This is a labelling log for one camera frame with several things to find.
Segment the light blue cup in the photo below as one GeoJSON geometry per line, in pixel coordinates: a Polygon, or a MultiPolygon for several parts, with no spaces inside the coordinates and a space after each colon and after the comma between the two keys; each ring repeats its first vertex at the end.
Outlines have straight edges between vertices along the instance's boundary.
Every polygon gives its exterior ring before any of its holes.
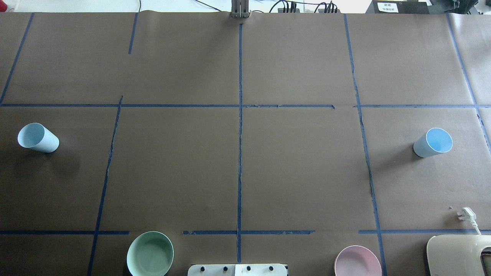
{"type": "Polygon", "coordinates": [[[59,138],[40,123],[29,123],[20,129],[17,141],[23,148],[52,153],[59,147],[59,138]]]}
{"type": "Polygon", "coordinates": [[[431,128],[413,145],[414,153],[427,158],[449,152],[453,147],[453,139],[442,128],[431,128]]]}

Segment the brown paper table cover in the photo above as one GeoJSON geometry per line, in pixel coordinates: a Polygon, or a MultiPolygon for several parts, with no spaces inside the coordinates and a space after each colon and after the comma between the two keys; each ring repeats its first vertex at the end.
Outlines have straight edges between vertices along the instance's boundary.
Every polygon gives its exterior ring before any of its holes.
{"type": "Polygon", "coordinates": [[[128,275],[147,231],[169,276],[351,245],[418,276],[460,208],[490,233],[489,15],[3,13],[0,119],[2,276],[128,275]]]}

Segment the green bowl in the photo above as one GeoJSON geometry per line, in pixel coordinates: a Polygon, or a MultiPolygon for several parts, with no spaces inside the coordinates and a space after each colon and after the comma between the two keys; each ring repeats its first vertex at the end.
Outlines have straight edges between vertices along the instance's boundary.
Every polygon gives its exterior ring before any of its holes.
{"type": "Polygon", "coordinates": [[[170,239],[158,231],[148,231],[133,240],[127,252],[127,267],[132,276],[165,276],[174,259],[170,239]]]}

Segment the pink bowl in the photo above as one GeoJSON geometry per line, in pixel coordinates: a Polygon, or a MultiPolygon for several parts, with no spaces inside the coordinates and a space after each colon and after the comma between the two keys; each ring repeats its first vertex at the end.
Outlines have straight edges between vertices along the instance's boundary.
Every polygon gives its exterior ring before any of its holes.
{"type": "Polygon", "coordinates": [[[348,246],[334,261],[336,276],[382,276],[382,266],[377,256],[364,246],[348,246]]]}

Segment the black box with label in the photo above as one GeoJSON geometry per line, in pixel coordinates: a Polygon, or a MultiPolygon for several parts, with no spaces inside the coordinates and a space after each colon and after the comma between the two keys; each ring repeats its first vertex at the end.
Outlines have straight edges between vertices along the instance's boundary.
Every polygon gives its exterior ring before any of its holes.
{"type": "Polygon", "coordinates": [[[366,14],[430,14],[426,2],[405,0],[372,0],[366,14]]]}

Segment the cream toaster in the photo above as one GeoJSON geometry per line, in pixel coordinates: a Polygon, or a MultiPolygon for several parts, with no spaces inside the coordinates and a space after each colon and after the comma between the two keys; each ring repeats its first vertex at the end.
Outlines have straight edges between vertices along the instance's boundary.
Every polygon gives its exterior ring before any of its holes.
{"type": "Polygon", "coordinates": [[[433,236],[426,246],[431,276],[489,276],[489,235],[433,236]]]}

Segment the white power plug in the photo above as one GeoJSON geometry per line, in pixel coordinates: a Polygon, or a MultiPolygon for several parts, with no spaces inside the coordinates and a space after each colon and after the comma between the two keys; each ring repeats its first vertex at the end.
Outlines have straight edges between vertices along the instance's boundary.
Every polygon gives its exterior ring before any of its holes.
{"type": "Polygon", "coordinates": [[[470,207],[463,207],[461,211],[457,213],[458,219],[462,221],[468,221],[470,222],[471,226],[474,228],[474,230],[477,232],[477,235],[481,235],[481,231],[479,229],[479,226],[477,224],[477,215],[474,213],[472,208],[470,207]]]}

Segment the aluminium frame post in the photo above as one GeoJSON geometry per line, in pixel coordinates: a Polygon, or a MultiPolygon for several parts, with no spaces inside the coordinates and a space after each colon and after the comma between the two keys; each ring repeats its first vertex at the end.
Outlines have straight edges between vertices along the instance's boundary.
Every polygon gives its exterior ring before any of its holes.
{"type": "Polygon", "coordinates": [[[249,0],[231,0],[232,18],[248,18],[249,16],[249,0]]]}

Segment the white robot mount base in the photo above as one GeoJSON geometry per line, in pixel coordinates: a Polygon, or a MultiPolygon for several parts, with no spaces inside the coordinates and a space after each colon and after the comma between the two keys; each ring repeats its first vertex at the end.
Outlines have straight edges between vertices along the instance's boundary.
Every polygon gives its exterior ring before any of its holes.
{"type": "Polygon", "coordinates": [[[195,264],[188,276],[288,276],[287,265],[279,263],[260,264],[195,264]]]}

